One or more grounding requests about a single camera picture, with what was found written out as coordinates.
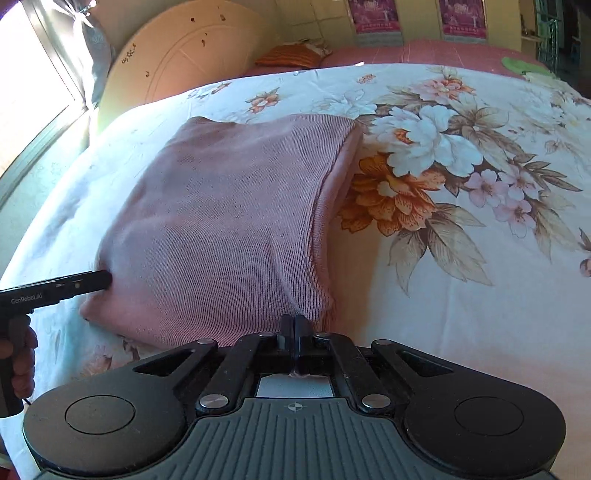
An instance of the pink flower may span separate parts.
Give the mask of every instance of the pink flower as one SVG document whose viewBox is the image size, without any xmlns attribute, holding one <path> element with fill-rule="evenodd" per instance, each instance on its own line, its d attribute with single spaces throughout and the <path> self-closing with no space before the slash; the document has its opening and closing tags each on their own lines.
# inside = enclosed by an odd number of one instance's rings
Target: pink flower
<svg viewBox="0 0 591 480">
<path fill-rule="evenodd" d="M 507 198 L 505 204 L 493 208 L 495 217 L 500 222 L 509 222 L 511 232 L 519 238 L 525 238 L 527 229 L 535 228 L 535 220 L 528 215 L 531 205 L 525 200 Z"/>
<path fill-rule="evenodd" d="M 506 183 L 496 180 L 496 173 L 492 170 L 485 170 L 482 173 L 474 172 L 464 186 L 471 189 L 468 196 L 478 208 L 484 207 L 487 203 L 491 207 L 498 207 L 501 204 L 501 198 L 509 189 Z"/>
<path fill-rule="evenodd" d="M 502 171 L 499 177 L 505 183 L 511 185 L 507 196 L 513 200 L 523 200 L 525 195 L 529 198 L 538 199 L 538 188 L 535 186 L 534 178 L 524 170 L 515 165 L 509 165 L 508 173 Z"/>
<path fill-rule="evenodd" d="M 461 93 L 472 93 L 475 90 L 462 83 L 460 79 L 427 80 L 414 85 L 414 93 L 418 93 L 421 100 L 437 102 L 439 105 L 448 105 L 449 100 L 457 100 Z"/>
</svg>

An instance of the sunlight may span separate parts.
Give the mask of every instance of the sunlight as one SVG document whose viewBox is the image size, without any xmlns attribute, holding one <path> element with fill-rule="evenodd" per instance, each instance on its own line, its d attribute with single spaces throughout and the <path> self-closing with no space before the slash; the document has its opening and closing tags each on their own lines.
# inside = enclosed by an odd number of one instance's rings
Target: sunlight
<svg viewBox="0 0 591 480">
<path fill-rule="evenodd" d="M 72 96 L 20 3 L 0 20 L 0 175 Z"/>
</svg>

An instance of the orange flower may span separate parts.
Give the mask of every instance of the orange flower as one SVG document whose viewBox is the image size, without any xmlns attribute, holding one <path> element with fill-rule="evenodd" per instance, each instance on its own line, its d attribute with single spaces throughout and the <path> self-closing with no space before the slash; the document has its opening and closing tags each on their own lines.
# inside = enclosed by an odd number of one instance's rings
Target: orange flower
<svg viewBox="0 0 591 480">
<path fill-rule="evenodd" d="M 339 212 L 343 230 L 359 232 L 376 220 L 385 236 L 402 229 L 416 231 L 437 210 L 425 190 L 439 190 L 445 182 L 443 175 L 426 170 L 418 178 L 410 174 L 396 178 L 387 158 L 388 154 L 378 153 L 359 160 L 363 173 L 354 175 Z"/>
<path fill-rule="evenodd" d="M 270 92 L 260 93 L 256 97 L 247 100 L 247 102 L 252 105 L 252 107 L 250 107 L 248 111 L 250 113 L 260 113 L 268 106 L 277 105 L 277 103 L 279 102 L 279 95 L 277 95 L 277 90 L 279 90 L 279 88 L 276 88 L 275 90 L 272 90 Z"/>
</svg>

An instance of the pink sweater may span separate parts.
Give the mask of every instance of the pink sweater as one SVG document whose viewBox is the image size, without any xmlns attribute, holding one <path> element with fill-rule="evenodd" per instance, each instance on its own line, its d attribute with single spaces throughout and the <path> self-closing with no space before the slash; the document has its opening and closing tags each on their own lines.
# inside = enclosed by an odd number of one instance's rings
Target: pink sweater
<svg viewBox="0 0 591 480">
<path fill-rule="evenodd" d="M 157 155 L 102 240 L 113 274 L 81 314 L 167 348 L 231 345 L 301 313 L 332 318 L 327 226 L 361 130 L 330 115 L 262 124 L 189 119 Z"/>
</svg>

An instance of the poster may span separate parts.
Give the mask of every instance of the poster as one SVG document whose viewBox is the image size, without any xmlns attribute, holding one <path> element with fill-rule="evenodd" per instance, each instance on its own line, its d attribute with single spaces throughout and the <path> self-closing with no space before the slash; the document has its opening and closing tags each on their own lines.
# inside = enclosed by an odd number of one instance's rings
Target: poster
<svg viewBox="0 0 591 480">
<path fill-rule="evenodd" d="M 349 0 L 357 33 L 400 31 L 394 0 Z"/>
<path fill-rule="evenodd" d="M 443 34 L 486 38 L 483 0 L 439 0 Z"/>
</svg>

